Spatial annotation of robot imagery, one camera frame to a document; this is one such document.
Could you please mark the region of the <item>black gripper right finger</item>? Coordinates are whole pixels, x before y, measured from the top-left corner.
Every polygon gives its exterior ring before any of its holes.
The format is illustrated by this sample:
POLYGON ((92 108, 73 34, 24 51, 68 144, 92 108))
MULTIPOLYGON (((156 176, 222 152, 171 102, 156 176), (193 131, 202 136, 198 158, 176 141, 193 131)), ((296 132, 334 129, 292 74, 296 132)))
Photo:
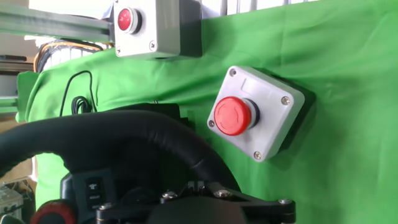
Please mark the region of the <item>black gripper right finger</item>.
POLYGON ((289 198, 266 201, 218 182, 196 182, 196 194, 226 202, 226 206, 234 205, 237 212, 232 208, 226 210, 232 215, 242 215, 246 223, 295 223, 295 202, 289 198))

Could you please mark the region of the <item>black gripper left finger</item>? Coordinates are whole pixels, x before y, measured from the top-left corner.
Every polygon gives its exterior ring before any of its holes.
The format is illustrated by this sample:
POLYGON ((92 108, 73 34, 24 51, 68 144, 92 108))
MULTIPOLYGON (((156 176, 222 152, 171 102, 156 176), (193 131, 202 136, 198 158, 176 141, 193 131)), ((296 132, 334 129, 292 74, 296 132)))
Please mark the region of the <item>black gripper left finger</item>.
POLYGON ((195 182, 167 189, 161 194, 138 187, 128 191, 119 202, 100 206, 96 211, 95 221, 97 224, 143 222, 158 206, 192 196, 194 191, 195 182))

